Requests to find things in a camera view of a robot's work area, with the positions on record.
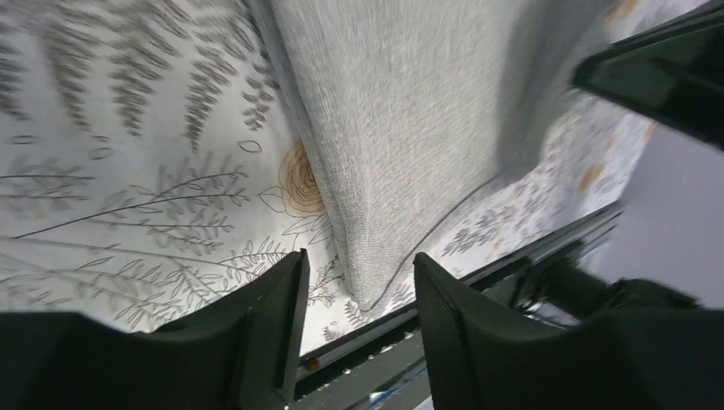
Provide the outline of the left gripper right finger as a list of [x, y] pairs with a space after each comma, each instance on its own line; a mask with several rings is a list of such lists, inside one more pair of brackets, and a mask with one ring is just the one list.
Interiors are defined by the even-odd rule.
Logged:
[[632, 325], [613, 316], [570, 327], [519, 321], [461, 299], [464, 372], [429, 375], [437, 409], [720, 409], [723, 331]]

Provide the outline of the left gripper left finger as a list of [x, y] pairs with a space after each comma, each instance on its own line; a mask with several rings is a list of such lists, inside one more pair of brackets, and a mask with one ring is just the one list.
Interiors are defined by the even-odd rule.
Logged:
[[282, 409], [293, 400], [307, 252], [150, 333], [80, 313], [1, 317], [4, 409]]

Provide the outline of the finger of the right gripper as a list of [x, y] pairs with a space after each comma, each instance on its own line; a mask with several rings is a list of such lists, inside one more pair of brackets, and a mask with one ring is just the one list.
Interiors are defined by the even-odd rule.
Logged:
[[722, 149], [722, 3], [705, 3], [587, 57], [572, 84]]

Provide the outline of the grey cloth napkin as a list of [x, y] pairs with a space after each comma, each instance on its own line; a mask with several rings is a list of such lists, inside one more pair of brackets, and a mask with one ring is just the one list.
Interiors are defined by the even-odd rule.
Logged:
[[540, 160], [612, 1], [249, 4], [364, 313], [444, 225]]

